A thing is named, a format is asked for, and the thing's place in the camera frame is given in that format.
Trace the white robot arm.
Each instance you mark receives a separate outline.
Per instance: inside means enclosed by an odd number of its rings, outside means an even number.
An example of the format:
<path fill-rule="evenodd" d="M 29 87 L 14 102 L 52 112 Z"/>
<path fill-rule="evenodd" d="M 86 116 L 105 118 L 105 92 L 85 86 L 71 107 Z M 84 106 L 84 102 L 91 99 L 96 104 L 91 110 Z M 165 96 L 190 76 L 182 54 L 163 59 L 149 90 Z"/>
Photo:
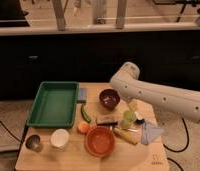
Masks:
<path fill-rule="evenodd" d="M 139 99 L 200 125 L 199 91 L 140 81 L 139 74 L 136 64 L 125 62 L 111 77 L 110 84 L 126 103 Z"/>

